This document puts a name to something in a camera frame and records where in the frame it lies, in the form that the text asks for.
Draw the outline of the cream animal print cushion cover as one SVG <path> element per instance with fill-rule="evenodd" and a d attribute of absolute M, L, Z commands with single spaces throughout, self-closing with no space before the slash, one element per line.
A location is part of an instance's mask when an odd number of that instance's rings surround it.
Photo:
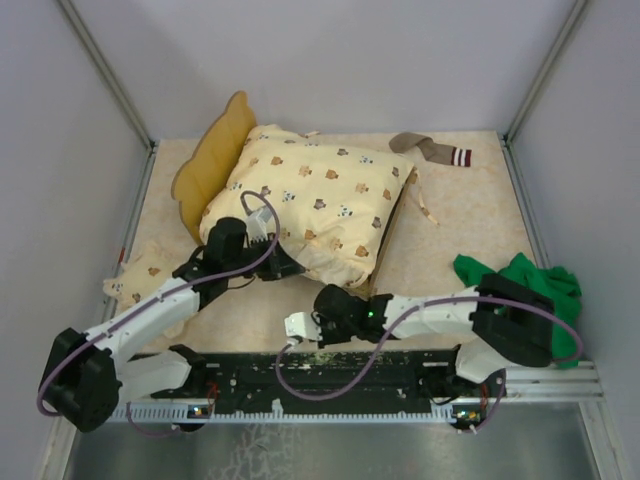
<path fill-rule="evenodd" d="M 357 288 L 376 268 L 385 227 L 414 163 L 404 155 L 323 144 L 276 125 L 253 128 L 223 190 L 205 207 L 199 234 L 206 239 L 223 217 L 242 219 L 260 200 L 278 215 L 267 229 L 283 250 L 325 284 Z"/>

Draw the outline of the wooden pet bed frame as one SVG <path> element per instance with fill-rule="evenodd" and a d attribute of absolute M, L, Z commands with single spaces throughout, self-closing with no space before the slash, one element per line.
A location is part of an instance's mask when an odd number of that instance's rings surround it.
<path fill-rule="evenodd" d="M 249 132 L 263 126 L 257 123 L 253 111 L 248 105 L 247 95 L 239 91 L 235 93 L 224 112 L 209 127 L 196 146 L 191 158 L 178 170 L 172 185 L 172 197 L 179 204 L 179 212 L 183 225 L 190 236 L 198 244 L 203 244 L 199 234 L 199 225 L 205 207 L 223 190 L 236 167 Z M 315 138 L 323 144 L 349 145 L 343 142 L 330 141 L 317 133 L 300 134 L 306 138 Z M 395 215 L 402 204 L 405 186 L 414 175 L 412 171 L 406 181 L 401 195 L 392 210 L 382 237 L 376 268 L 368 277 L 376 273 L 384 246 L 390 238 Z"/>

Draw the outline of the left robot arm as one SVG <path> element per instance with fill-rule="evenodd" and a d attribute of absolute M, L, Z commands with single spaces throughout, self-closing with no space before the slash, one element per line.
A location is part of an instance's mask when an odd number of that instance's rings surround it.
<path fill-rule="evenodd" d="M 276 234 L 251 239 L 248 228 L 236 218 L 218 221 L 206 244 L 147 298 L 89 330 L 68 328 L 57 335 L 38 389 L 39 411 L 88 433 L 118 406 L 139 398 L 201 394 L 210 375 L 202 355 L 182 344 L 144 358 L 138 353 L 223 295 L 232 278 L 276 281 L 303 273 Z"/>

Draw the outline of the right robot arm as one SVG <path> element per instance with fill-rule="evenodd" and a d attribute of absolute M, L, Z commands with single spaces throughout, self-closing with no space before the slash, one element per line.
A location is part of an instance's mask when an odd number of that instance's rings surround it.
<path fill-rule="evenodd" d="M 498 274 L 476 286 L 441 297 L 380 294 L 367 300 L 335 285 L 314 301 L 318 346 L 356 337 L 370 343 L 423 335 L 462 335 L 446 372 L 448 387 L 470 395 L 494 372 L 510 366 L 545 368 L 552 362 L 551 299 Z"/>

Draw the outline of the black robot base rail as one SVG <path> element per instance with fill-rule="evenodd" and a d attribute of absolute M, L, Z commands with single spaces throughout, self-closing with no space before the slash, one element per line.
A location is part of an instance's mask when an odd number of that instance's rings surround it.
<path fill-rule="evenodd" d="M 434 423 L 475 430 L 510 403 L 580 403 L 603 397 L 595 367 L 510 367 L 480 383 L 453 374 L 451 350 L 209 353 L 195 379 L 121 406 L 110 422 L 174 424 L 187 431 L 240 423 Z"/>

